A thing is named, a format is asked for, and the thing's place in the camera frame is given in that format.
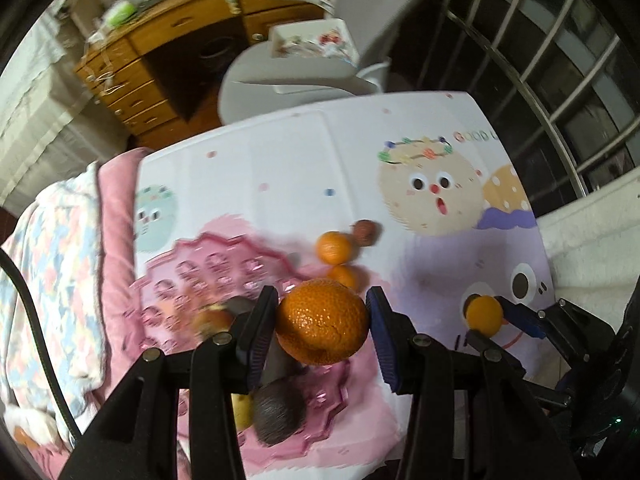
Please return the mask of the small orange tangerine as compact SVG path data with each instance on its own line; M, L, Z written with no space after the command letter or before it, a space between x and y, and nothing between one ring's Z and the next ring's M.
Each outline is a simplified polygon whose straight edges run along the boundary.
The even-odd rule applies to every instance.
M499 301L491 296L475 296L465 310L465 321L470 330L477 330L491 338L503 324L503 310Z

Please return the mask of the dark green avocado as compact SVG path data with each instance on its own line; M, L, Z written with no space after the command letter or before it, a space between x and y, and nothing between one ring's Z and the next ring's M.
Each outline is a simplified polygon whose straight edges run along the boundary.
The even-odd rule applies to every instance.
M296 434L306 419L303 393L292 380L281 378L254 394L253 426L259 442L277 445Z

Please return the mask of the red apple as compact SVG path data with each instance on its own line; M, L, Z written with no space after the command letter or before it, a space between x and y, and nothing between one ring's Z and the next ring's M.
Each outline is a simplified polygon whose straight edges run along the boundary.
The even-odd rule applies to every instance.
M232 316L219 304L198 309L192 318L191 327L201 340L222 332L228 332Z

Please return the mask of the yellow green apple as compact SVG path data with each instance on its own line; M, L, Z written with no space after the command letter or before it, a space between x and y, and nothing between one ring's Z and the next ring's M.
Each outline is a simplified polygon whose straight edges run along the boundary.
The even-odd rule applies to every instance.
M254 401L250 394L232 393L232 412L237 432L242 432L253 425Z

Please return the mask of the cartoon print bed sheet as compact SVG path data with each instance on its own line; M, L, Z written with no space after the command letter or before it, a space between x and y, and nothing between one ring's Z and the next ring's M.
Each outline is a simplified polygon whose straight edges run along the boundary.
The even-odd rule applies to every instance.
M195 347L201 307L323 278L329 232L373 245L349 270L420 332L463 350L465 310L501 296L540 310L554 290L524 188L495 129L462 92L305 105L218 128L99 172L103 394L147 348Z

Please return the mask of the grey dark avocado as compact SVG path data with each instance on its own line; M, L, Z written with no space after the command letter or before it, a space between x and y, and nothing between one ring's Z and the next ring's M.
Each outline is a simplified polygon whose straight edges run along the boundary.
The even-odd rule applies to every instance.
M229 332L239 334L255 307L255 301L244 296L234 296L224 302L224 310L232 316Z

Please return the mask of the wooden desk with drawers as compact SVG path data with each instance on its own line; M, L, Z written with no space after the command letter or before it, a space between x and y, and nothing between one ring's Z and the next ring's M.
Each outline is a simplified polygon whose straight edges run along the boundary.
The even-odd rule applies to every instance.
M89 48L76 74L134 142L157 148L219 126L224 73L271 27L322 14L286 0L165 0Z

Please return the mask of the white lace covered cabinet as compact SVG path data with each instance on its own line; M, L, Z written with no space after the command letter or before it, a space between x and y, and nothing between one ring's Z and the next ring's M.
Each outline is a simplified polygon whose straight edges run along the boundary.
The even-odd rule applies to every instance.
M15 217L48 185L126 150L128 132L81 82L84 38L55 0L1 74L1 207Z

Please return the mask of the metal window bars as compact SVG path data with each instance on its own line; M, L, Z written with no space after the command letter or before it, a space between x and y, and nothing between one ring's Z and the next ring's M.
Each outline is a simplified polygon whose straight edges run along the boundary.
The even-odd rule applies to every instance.
M534 206L639 166L639 63L590 0L442 0L434 85L477 100Z

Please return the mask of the pink plastic fruit tray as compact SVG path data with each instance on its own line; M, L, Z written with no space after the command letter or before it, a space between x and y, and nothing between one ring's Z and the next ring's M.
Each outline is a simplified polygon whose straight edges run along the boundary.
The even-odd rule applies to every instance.
M192 350L206 337L228 330L254 306L264 287L285 295L309 278L291 257L246 236L204 233L194 240L177 240L171 250L151 259L131 286L131 312L143 330L140 346L158 347L167 354ZM295 434L271 446L258 440L253 427L242 425L240 450L252 466L307 455L330 436L334 417L347 405L346 361L306 366L271 346L262 378L280 376L290 378L304 396L306 417Z

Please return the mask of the brown red passion fruit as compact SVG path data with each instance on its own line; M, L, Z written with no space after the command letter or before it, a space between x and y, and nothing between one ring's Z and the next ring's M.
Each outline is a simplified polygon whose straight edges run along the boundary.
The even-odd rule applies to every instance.
M352 238L359 247L372 246L378 238L378 225L368 219L361 219L352 225Z

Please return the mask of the white tray on chair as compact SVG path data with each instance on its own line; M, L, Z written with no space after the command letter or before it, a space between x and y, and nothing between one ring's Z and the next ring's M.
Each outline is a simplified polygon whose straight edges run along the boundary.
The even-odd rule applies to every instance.
M269 41L273 58L336 58L353 66L360 61L352 36L340 18L273 26Z

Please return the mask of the large orange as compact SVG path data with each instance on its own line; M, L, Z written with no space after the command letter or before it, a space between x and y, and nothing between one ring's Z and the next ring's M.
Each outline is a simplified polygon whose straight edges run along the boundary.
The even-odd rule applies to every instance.
M363 300L328 278L300 283L277 308L276 336L281 348L305 365L346 361L367 339L370 314Z

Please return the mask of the pastel patterned quilt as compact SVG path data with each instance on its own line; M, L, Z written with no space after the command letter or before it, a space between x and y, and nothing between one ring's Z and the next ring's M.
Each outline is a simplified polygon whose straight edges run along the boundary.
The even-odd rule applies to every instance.
M106 367L98 170L93 162L79 176L42 190L2 245L32 295L55 377L80 429L98 411L92 394L103 385ZM6 275L1 403L10 429L20 428L40 445L75 443L44 374L23 301Z

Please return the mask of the grey office chair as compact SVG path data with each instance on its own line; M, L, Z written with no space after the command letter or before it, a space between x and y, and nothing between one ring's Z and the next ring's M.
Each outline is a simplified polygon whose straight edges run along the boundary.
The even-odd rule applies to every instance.
M280 24L224 74L223 124L311 103L381 94L401 20L420 0L292 0L321 20Z

